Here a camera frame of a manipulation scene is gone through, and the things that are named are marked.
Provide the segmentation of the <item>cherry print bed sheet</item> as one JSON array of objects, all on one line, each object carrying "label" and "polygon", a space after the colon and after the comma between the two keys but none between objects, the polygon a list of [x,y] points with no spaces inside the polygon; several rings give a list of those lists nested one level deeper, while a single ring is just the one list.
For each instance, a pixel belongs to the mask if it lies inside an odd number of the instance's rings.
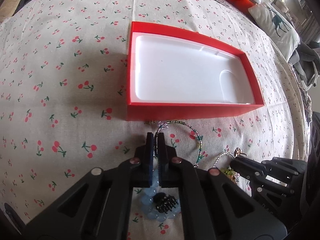
[{"label": "cherry print bed sheet", "polygon": [[1,24],[1,203],[28,222],[90,168],[133,156],[157,122],[127,122],[133,20],[196,31],[243,50],[265,106],[239,117],[169,125],[166,140],[200,168],[237,147],[255,161],[305,159],[309,128],[292,68],[224,0],[32,0]]}]

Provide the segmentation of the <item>deer print white pillow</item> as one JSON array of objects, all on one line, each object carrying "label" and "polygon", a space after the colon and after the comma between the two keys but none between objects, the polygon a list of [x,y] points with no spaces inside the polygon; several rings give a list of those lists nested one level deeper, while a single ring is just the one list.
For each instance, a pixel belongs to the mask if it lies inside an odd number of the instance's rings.
[{"label": "deer print white pillow", "polygon": [[268,2],[256,4],[248,9],[260,29],[275,43],[286,61],[300,44],[294,26]]}]

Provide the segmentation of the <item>red jewelry box white insert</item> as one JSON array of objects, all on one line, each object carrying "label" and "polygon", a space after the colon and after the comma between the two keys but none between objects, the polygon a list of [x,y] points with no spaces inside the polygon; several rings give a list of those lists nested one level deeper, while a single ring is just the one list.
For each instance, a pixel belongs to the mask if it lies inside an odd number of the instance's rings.
[{"label": "red jewelry box white insert", "polygon": [[245,52],[167,25],[133,22],[127,60],[127,119],[239,116],[264,99]]}]

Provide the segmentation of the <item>grey office chair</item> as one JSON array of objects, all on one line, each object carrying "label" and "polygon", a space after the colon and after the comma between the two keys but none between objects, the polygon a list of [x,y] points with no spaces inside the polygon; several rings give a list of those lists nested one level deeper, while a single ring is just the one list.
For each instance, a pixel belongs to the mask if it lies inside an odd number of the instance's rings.
[{"label": "grey office chair", "polygon": [[304,42],[300,42],[289,59],[305,90],[317,86],[319,78],[319,54]]}]

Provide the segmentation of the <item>black hair claw clip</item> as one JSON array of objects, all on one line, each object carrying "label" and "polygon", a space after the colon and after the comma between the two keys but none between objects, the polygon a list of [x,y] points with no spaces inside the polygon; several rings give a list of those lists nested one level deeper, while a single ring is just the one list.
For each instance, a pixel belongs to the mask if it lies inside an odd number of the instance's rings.
[{"label": "black hair claw clip", "polygon": [[178,200],[174,196],[166,195],[164,192],[155,194],[153,203],[159,213],[165,214],[168,214],[169,211],[172,211],[178,206]]}]

